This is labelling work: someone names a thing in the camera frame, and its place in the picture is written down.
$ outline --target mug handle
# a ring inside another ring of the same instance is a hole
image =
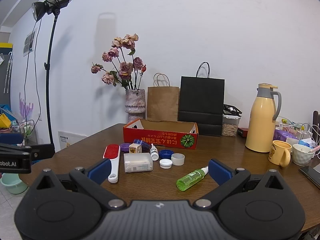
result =
[[[281,158],[281,161],[280,161],[280,165],[282,167],[286,167],[289,165],[290,163],[290,152],[287,150],[287,149],[284,149],[284,154],[285,154],[285,159],[284,161],[282,161],[283,158]]]

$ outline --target pumpkin picture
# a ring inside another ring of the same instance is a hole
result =
[[[195,143],[195,138],[191,134],[186,134],[181,138],[180,142],[183,147],[189,148]]]

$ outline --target small white bottle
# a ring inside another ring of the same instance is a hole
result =
[[[151,143],[150,155],[153,161],[157,161],[159,159],[158,149],[153,146],[153,143]]]

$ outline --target yellow mug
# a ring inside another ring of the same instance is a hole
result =
[[[291,148],[292,146],[284,141],[273,141],[268,160],[282,167],[288,166]]]

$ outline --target studio light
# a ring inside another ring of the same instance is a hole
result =
[[[60,10],[68,5],[71,0],[45,0],[44,2],[34,2],[31,6],[34,19],[39,21],[45,13],[55,14],[56,10]]]
[[[50,57],[52,49],[53,34],[56,27],[57,19],[60,14],[60,9],[66,7],[71,0],[45,0],[44,2],[34,2],[31,5],[32,14],[35,21],[39,21],[46,13],[54,15],[53,27],[51,31],[51,38],[49,43],[49,52],[47,63],[44,63],[46,69],[46,82],[45,82],[45,96],[46,96],[46,108],[47,108],[47,119],[48,119],[48,130],[50,137],[50,144],[54,150],[54,143],[52,137],[51,120],[50,120],[50,108],[49,108],[49,71],[50,71]]]

